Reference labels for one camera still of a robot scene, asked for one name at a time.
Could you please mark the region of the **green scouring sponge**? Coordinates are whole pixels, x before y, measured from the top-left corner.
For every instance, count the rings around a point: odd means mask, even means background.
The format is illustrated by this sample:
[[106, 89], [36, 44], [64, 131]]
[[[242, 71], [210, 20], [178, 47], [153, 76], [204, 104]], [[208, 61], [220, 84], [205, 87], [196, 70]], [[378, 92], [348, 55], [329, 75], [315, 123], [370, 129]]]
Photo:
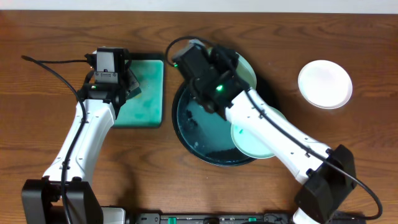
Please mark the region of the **green scouring sponge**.
[[137, 96], [140, 93], [141, 93], [141, 89], [140, 88], [136, 88], [135, 90], [131, 90], [131, 91], [127, 92], [126, 99], [129, 100], [131, 98], [134, 98], [135, 96]]

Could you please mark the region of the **mint plate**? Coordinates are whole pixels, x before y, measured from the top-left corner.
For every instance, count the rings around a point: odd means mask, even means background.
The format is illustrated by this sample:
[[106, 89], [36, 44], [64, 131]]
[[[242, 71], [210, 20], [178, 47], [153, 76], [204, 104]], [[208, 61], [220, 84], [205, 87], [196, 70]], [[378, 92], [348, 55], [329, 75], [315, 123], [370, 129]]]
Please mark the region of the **mint plate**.
[[[239, 77], [247, 82], [250, 87], [255, 88], [257, 86], [257, 77], [249, 62], [235, 50], [222, 46], [220, 46], [220, 50], [222, 50], [229, 58]], [[207, 51], [209, 53], [211, 63], [214, 65], [216, 71], [219, 72], [220, 75], [229, 70], [227, 64], [221, 59], [221, 56], [217, 51], [213, 53], [212, 47], [209, 47]]]
[[255, 159], [268, 159], [275, 156], [274, 153], [254, 135], [237, 125], [231, 125], [231, 138], [235, 146], [246, 156]]

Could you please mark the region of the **white plate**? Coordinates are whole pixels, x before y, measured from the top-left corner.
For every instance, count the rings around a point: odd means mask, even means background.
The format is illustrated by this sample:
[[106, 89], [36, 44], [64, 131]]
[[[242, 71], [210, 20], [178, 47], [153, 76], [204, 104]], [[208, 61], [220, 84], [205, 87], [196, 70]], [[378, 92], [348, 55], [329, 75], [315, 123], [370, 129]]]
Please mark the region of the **white plate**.
[[348, 72], [329, 60], [314, 60], [306, 64], [299, 72], [297, 83], [307, 102], [325, 110], [344, 106], [353, 94]]

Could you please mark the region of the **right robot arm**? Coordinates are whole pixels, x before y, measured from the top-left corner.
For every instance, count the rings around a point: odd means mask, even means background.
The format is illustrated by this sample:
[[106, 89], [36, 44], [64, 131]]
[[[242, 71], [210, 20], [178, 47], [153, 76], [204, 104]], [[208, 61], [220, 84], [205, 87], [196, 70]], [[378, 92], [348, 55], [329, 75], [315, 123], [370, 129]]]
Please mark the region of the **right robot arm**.
[[194, 99], [266, 145], [302, 188], [295, 196], [294, 223], [326, 223], [357, 186], [354, 157], [343, 145], [330, 149], [282, 119], [235, 71], [238, 55], [216, 47], [209, 52], [191, 40], [173, 60]]

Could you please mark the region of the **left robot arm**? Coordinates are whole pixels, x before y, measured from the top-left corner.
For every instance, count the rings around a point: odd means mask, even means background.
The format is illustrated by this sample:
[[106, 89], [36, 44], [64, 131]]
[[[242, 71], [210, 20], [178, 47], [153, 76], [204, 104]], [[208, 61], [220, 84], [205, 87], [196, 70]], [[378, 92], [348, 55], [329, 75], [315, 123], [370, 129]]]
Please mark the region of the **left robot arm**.
[[27, 223], [130, 223], [126, 209], [102, 207], [91, 188], [103, 141], [119, 110], [139, 83], [127, 49], [99, 47], [85, 56], [93, 68], [79, 90], [66, 82], [77, 100], [63, 146], [41, 179], [22, 188]]

